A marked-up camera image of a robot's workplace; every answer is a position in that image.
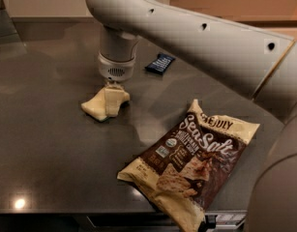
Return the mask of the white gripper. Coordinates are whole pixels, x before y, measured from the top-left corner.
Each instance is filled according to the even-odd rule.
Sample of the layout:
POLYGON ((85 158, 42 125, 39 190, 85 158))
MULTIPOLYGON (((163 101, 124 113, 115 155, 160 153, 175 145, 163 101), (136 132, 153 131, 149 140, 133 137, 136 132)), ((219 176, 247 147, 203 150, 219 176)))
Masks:
MULTIPOLYGON (((124 82, 134 73, 135 59, 128 61, 109 60, 102 54, 98 56, 99 72, 109 81, 124 82)), ((108 117, 116 117, 124 100, 125 91, 120 85, 104 87, 105 113, 108 117)))

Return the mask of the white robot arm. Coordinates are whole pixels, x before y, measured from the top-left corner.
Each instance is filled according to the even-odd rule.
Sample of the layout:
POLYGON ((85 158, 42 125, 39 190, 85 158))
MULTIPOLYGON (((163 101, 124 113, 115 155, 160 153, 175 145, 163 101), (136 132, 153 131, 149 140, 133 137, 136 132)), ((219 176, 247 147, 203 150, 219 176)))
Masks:
MULTIPOLYGON (((281 120, 284 128, 252 189, 244 232, 297 232, 297 41, 154 0, 85 0, 103 26, 99 70, 107 83, 82 109, 102 121, 129 94, 141 38, 200 68, 281 120)), ((207 116, 192 103, 186 119, 119 172, 182 232, 197 232, 257 126, 207 116)))

